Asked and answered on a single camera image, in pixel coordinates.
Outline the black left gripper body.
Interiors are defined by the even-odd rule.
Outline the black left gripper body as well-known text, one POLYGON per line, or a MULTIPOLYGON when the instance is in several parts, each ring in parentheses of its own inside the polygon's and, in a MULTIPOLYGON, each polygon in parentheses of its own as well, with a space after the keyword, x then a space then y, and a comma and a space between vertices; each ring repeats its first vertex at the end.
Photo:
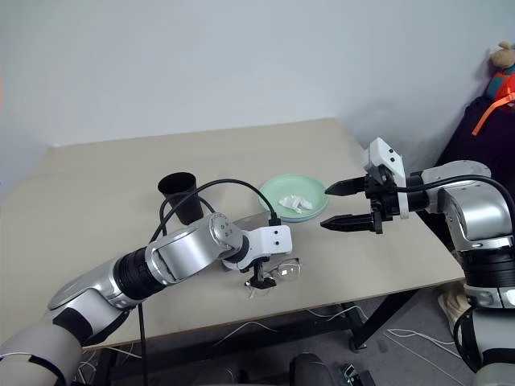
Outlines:
POLYGON ((268 259, 256 259, 248 266, 240 270, 241 273, 251 274, 247 282, 268 282, 270 275, 266 273, 264 265, 268 259))

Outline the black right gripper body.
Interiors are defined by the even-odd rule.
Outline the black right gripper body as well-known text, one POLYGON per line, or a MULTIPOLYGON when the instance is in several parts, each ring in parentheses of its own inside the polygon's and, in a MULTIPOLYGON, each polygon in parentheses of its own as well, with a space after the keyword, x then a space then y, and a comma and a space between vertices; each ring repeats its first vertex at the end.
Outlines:
POLYGON ((397 185, 385 166, 375 166, 365 176, 365 196, 370 200, 372 231, 383 233, 383 223, 398 214, 397 185))

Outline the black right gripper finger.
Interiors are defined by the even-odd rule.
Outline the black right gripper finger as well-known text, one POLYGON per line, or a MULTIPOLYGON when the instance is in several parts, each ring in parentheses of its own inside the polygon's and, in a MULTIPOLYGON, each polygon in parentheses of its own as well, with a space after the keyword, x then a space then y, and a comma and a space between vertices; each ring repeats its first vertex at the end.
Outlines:
POLYGON ((365 215, 339 215, 333 216, 320 223, 322 228, 336 232, 363 232, 375 231, 372 214, 365 215))
POLYGON ((333 183, 324 193, 334 196, 355 195, 365 191, 365 180, 365 177, 341 180, 333 183))

